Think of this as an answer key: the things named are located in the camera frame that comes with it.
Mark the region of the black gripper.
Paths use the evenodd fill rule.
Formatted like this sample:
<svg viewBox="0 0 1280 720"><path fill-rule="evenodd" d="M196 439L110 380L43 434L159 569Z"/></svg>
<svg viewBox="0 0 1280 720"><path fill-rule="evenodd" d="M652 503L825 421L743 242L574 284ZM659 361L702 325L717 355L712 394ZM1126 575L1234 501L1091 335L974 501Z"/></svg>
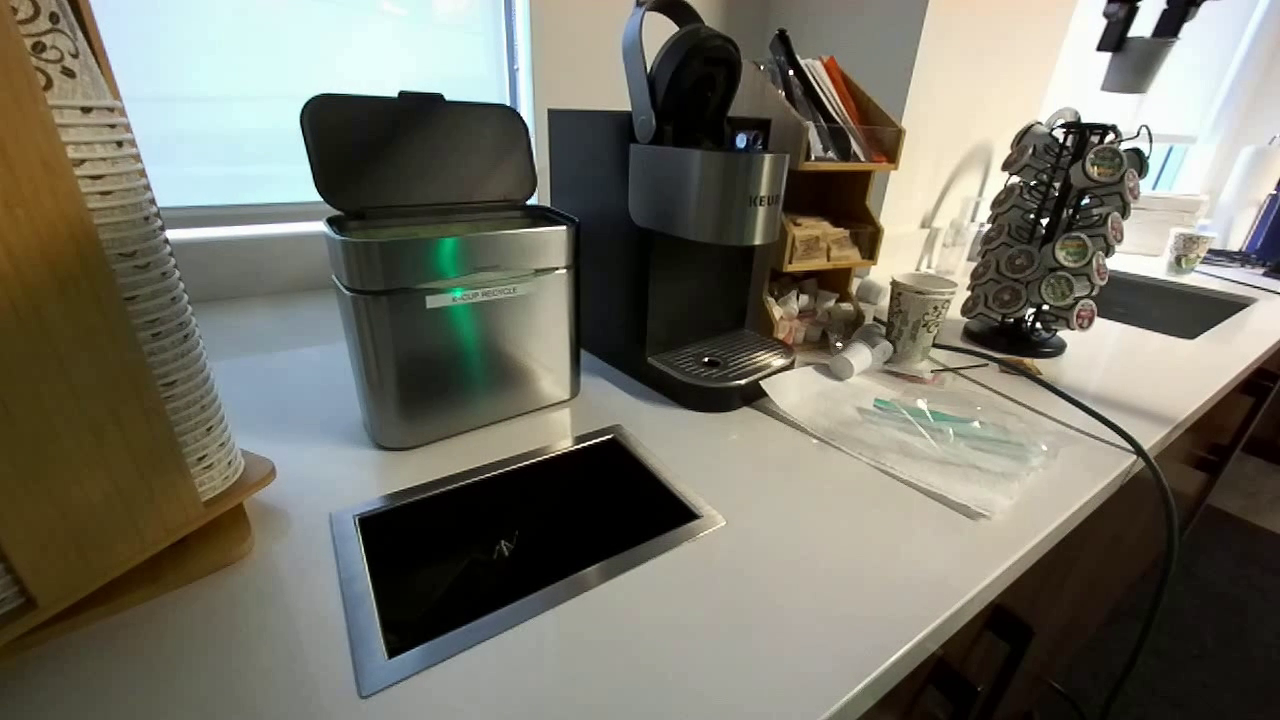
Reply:
<svg viewBox="0 0 1280 720"><path fill-rule="evenodd" d="M1096 47L1108 54L1105 91L1138 95L1151 89L1179 33L1199 15L1202 0L1162 0L1148 34L1137 34L1138 0L1105 0Z"/></svg>

